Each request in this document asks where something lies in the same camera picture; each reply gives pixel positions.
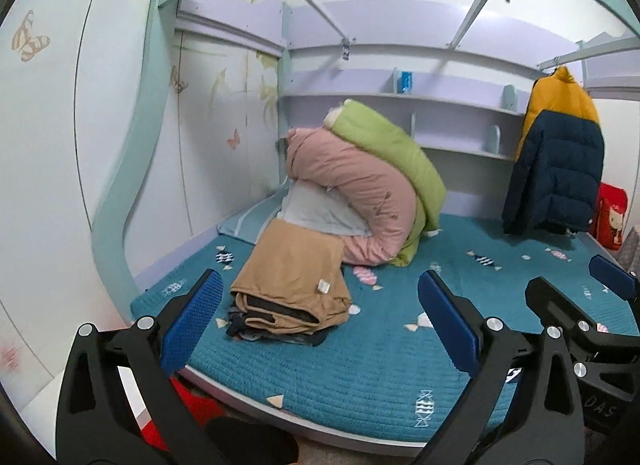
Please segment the green folded quilt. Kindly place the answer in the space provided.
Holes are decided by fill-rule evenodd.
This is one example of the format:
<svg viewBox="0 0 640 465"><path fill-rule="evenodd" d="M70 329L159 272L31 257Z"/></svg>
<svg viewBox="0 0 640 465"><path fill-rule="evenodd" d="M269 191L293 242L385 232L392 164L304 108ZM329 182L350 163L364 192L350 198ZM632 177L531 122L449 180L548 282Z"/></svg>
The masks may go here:
<svg viewBox="0 0 640 465"><path fill-rule="evenodd" d="M407 267L418 252L421 237L439 228L447 190L433 163L404 129L360 101L346 99L323 120L323 126L360 150L392 165L416 192L416 219L399 254L390 262Z"/></svg>

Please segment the blue box on shelf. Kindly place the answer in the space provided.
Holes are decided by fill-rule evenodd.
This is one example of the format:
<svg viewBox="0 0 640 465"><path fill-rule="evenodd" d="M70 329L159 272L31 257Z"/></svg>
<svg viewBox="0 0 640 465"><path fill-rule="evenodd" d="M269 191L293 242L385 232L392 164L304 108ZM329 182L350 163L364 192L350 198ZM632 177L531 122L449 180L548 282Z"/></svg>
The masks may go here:
<svg viewBox="0 0 640 465"><path fill-rule="evenodd" d="M397 92L401 95L410 95L413 87L413 74L409 71L401 71L397 77Z"/></svg>

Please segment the yellow navy puffer jacket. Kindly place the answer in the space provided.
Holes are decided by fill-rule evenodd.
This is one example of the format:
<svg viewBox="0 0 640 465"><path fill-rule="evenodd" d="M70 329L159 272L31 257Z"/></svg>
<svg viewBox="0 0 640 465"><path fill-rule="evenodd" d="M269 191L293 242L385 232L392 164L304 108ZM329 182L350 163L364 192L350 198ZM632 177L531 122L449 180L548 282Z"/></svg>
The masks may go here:
<svg viewBox="0 0 640 465"><path fill-rule="evenodd" d="M588 92L566 66L532 87L501 213L507 235L586 232L597 209L604 139Z"/></svg>

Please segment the tan quilted jacket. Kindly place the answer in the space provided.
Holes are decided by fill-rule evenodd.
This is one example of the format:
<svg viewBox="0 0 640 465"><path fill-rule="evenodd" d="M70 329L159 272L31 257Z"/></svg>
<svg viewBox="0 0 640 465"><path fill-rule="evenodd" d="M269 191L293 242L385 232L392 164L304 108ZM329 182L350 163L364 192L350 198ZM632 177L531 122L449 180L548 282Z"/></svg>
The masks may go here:
<svg viewBox="0 0 640 465"><path fill-rule="evenodd" d="M235 307L253 329L314 334L345 323L352 297L338 237L273 219L231 284Z"/></svg>

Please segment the dark folded clothes stack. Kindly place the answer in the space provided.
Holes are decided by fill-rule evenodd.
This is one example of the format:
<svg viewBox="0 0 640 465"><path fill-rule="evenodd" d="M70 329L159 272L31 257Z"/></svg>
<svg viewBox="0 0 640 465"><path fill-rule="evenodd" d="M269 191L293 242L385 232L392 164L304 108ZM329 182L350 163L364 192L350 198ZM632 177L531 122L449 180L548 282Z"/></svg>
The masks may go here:
<svg viewBox="0 0 640 465"><path fill-rule="evenodd" d="M280 341L281 343L302 345L309 347L320 346L326 337L334 330L333 326L319 331L305 334L274 334L266 329L254 329L246 324L247 314L234 306L228 310L228 321L226 334L232 338L242 339L242 341Z"/></svg>

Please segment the teal quilted bed mat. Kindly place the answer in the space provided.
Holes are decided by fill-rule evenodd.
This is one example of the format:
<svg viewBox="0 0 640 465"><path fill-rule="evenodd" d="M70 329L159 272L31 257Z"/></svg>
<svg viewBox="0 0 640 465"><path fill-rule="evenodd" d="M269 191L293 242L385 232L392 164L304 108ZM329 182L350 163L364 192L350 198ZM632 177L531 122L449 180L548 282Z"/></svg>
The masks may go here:
<svg viewBox="0 0 640 465"><path fill-rule="evenodd" d="M626 303L594 280L597 248L578 234L538 232L512 240L499 222L445 215L405 267L374 269L375 283L343 270L355 312L316 347L243 341L227 334L224 297L186 372L208 388L270 413L288 413L358 438L422 443L449 414L468 381L425 318L416 287L426 270L486 317L536 332L525 288L545 277L587 315L616 334L634 335Z"/></svg>

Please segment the pink patterned covered stool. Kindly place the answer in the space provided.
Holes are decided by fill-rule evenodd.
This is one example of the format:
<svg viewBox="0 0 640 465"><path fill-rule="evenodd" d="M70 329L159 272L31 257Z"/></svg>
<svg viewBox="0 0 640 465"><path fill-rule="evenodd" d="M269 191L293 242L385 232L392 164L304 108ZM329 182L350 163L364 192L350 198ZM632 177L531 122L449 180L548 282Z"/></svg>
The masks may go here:
<svg viewBox="0 0 640 465"><path fill-rule="evenodd" d="M640 269L640 229L632 228L617 254L617 261L627 272L639 274Z"/></svg>

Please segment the striped blue pillow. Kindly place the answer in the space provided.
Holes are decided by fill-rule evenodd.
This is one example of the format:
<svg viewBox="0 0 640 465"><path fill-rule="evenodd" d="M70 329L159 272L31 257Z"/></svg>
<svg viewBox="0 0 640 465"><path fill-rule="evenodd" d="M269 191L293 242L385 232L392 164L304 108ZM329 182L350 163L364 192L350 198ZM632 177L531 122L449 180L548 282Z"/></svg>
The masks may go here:
<svg viewBox="0 0 640 465"><path fill-rule="evenodd" d="M224 219L218 225L218 233L255 245L269 222L280 213L282 202L287 194L288 187L284 187L248 207L247 210Z"/></svg>

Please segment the mint green bed frame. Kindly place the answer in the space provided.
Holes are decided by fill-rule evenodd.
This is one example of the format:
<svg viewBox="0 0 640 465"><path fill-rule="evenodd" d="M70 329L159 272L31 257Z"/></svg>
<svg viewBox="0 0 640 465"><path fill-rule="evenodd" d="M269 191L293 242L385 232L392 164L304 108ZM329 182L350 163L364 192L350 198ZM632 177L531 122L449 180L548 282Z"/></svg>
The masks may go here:
<svg viewBox="0 0 640 465"><path fill-rule="evenodd" d="M639 19L639 0L596 0L626 25ZM140 82L134 113L113 176L92 222L92 254L108 295L125 321L138 294L126 262L125 227L160 138L168 92L177 0L150 0L146 13Z"/></svg>

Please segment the red cartoon bag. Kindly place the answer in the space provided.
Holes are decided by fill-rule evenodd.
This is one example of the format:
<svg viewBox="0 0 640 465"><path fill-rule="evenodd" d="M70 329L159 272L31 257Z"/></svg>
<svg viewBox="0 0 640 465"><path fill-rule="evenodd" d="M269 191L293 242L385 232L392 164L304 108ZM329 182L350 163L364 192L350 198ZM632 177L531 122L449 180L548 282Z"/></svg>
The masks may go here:
<svg viewBox="0 0 640 465"><path fill-rule="evenodd" d="M617 251L622 246L627 208L628 196L624 189L600 183L590 234L603 247Z"/></svg>

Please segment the white pillow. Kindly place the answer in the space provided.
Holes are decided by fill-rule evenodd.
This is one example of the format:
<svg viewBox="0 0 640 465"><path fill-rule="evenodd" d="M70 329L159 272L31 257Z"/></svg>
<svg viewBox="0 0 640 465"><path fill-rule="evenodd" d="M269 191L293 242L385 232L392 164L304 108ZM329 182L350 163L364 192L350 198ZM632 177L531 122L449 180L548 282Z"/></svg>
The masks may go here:
<svg viewBox="0 0 640 465"><path fill-rule="evenodd" d="M278 218L289 224L343 237L370 237L364 219L345 196L306 180L293 180Z"/></svg>

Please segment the lavender wall shelf unit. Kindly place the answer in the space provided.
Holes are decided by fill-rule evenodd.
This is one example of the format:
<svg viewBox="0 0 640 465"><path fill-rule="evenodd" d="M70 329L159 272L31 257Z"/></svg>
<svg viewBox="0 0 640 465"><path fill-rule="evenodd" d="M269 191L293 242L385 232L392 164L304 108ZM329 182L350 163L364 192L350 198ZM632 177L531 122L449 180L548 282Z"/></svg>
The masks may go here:
<svg viewBox="0 0 640 465"><path fill-rule="evenodd" d="M180 0L167 123L178 137L183 206L203 230L285 176L285 136L347 99L404 129L436 166L447 214L500 215L533 82L565 62L604 99L637 99L630 35L588 46L512 19L454 30L454 8L348 0Z"/></svg>

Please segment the pink folded quilt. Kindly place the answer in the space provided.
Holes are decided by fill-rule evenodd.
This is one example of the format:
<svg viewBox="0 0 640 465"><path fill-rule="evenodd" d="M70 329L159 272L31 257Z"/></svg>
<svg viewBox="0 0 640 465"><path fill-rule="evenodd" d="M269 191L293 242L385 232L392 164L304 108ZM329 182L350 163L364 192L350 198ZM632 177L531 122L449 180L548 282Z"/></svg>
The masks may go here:
<svg viewBox="0 0 640 465"><path fill-rule="evenodd" d="M367 237L342 237L345 263L410 265L425 214L410 181L397 168L325 128L288 131L286 168L292 179L336 190L367 222Z"/></svg>

